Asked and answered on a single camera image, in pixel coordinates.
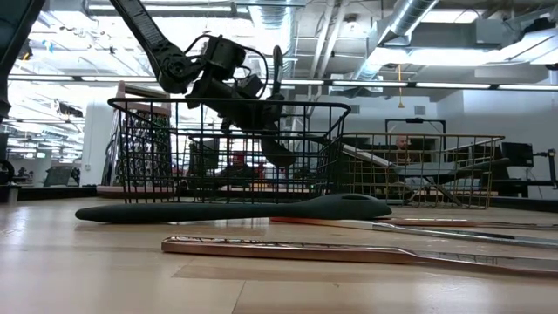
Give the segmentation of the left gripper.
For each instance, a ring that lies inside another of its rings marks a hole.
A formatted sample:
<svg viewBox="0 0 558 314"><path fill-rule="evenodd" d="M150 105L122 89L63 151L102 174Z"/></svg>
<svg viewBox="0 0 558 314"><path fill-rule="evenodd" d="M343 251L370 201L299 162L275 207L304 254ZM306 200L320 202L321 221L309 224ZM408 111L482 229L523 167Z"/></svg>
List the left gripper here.
<svg viewBox="0 0 558 314"><path fill-rule="evenodd" d="M244 132L254 131L258 135L261 151L268 162L279 168L290 167L296 155L278 141L283 136L276 121L280 106L256 104L256 99L245 99L236 91L240 78L235 70L244 66L247 48L225 39L211 36L201 61L202 76L194 83L187 95L187 107L194 109L204 105L221 117L221 130L227 132L236 126ZM259 99L267 85L258 92Z"/></svg>

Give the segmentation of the black utensil with silver band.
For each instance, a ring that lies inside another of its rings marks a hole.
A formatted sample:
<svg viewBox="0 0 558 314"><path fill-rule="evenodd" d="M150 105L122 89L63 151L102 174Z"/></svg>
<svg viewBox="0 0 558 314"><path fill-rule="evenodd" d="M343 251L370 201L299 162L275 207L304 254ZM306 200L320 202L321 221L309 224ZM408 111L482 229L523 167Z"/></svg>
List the black utensil with silver band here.
<svg viewBox="0 0 558 314"><path fill-rule="evenodd" d="M272 85L272 99L273 100L284 100L284 96L281 94L282 86L282 74L283 74L283 54L281 47L276 45L273 50L273 63L274 63L274 76Z"/></svg>

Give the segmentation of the copper cutlery piece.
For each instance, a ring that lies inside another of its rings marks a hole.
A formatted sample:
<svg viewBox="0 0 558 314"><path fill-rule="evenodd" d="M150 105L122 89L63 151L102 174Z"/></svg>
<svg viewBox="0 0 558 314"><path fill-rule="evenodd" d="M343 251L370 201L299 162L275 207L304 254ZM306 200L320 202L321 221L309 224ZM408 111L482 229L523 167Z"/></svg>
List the copper cutlery piece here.
<svg viewBox="0 0 558 314"><path fill-rule="evenodd" d="M438 265L459 270L558 278L558 260L423 251L389 246L273 242L248 239L169 236L161 242L167 253L247 258L308 260L342 263Z"/></svg>

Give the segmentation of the orange handled knife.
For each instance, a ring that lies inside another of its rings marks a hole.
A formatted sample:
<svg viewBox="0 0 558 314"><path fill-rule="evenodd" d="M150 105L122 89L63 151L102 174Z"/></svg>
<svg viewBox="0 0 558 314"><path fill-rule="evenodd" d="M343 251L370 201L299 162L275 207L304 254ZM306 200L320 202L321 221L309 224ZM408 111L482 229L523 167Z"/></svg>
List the orange handled knife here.
<svg viewBox="0 0 558 314"><path fill-rule="evenodd" d="M273 222L299 223L306 225L327 226L345 229L362 229L370 231L384 231L416 236L435 236L475 242L494 242L506 245L535 247L544 249L558 249L558 240L543 239L521 235L502 235L495 233L466 231L455 229L432 229L425 227L402 226L387 222L371 222L358 220L323 220L310 218L272 217Z"/></svg>

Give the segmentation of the person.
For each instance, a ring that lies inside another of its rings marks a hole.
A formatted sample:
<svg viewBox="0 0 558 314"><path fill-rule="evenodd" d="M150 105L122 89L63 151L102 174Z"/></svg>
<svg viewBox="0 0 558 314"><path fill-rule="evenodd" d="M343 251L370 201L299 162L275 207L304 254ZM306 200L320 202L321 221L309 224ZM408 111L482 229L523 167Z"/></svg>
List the person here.
<svg viewBox="0 0 558 314"><path fill-rule="evenodd" d="M396 162L398 164L410 164L412 162L412 155L408 150L408 137L399 135L396 138Z"/></svg>

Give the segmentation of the yellow hanging pendant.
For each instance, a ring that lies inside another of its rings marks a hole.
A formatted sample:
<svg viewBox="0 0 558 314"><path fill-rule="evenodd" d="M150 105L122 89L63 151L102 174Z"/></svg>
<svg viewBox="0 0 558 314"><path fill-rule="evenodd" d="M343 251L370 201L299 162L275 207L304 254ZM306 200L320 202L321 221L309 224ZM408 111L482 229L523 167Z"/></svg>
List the yellow hanging pendant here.
<svg viewBox="0 0 558 314"><path fill-rule="evenodd" d="M398 73L398 82L403 83L398 88L398 109L404 109L405 105L404 105L404 102L403 102L403 91L404 91L404 87L406 86L406 82L404 82L404 80L402 79L402 64L398 64L397 73Z"/></svg>

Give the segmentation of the long ceiling light strip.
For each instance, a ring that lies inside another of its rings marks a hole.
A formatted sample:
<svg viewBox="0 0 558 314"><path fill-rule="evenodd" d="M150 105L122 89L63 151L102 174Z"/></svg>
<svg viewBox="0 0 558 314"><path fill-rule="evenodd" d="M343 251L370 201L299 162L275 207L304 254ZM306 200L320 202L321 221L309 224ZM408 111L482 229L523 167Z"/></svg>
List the long ceiling light strip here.
<svg viewBox="0 0 558 314"><path fill-rule="evenodd" d="M86 82L113 83L120 80L131 83L155 84L153 77L126 76L65 76L65 75L31 75L10 74L8 80L30 82ZM455 90L491 90L524 92L558 92L558 85L540 84L500 84L500 83L440 83L415 81L356 81L332 79L285 79L286 86L334 86L334 87L382 87L382 88L418 88L418 89L455 89Z"/></svg>

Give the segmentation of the small black monitor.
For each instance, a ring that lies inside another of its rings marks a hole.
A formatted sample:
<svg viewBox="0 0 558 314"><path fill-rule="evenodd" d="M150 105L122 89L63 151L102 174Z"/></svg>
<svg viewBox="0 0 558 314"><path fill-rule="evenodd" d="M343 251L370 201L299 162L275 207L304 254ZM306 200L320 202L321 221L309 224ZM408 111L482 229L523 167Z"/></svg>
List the small black monitor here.
<svg viewBox="0 0 558 314"><path fill-rule="evenodd" d="M533 147L528 143L502 142L501 151L511 161L512 167L533 167Z"/></svg>

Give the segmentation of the silver ventilation duct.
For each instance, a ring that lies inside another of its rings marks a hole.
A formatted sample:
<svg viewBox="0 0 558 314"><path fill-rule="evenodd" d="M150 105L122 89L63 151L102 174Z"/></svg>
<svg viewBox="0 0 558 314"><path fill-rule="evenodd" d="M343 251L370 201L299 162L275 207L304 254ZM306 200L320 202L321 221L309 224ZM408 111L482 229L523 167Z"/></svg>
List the silver ventilation duct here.
<svg viewBox="0 0 558 314"><path fill-rule="evenodd" d="M386 65L386 62L379 60L379 47L396 38L409 39L438 2L439 0L398 0L390 16L372 25L366 41L369 54L353 72L351 80L373 80Z"/></svg>
<svg viewBox="0 0 558 314"><path fill-rule="evenodd" d="M255 26L255 47L259 52L272 55L278 45L282 50L282 76L293 77L295 61L296 9L291 6L264 5L248 8Z"/></svg>

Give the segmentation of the black gantry frame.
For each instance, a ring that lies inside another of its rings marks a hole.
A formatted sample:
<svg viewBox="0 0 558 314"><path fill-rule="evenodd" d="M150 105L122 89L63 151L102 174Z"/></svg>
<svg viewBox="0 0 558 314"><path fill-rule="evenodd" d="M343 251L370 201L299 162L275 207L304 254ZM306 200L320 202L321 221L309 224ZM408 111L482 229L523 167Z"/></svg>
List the black gantry frame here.
<svg viewBox="0 0 558 314"><path fill-rule="evenodd" d="M385 142L391 139L390 133L395 130L389 127L389 124L393 123L405 123L405 124L428 124L434 128L439 134L446 134L446 121L444 119L423 119L423 118L405 118L405 119L385 119L384 120L384 131L387 133L385 135ZM417 138L417 142L413 143L411 139L407 141L407 147L409 149L423 149L423 148L434 148L436 144L435 139L427 138Z"/></svg>

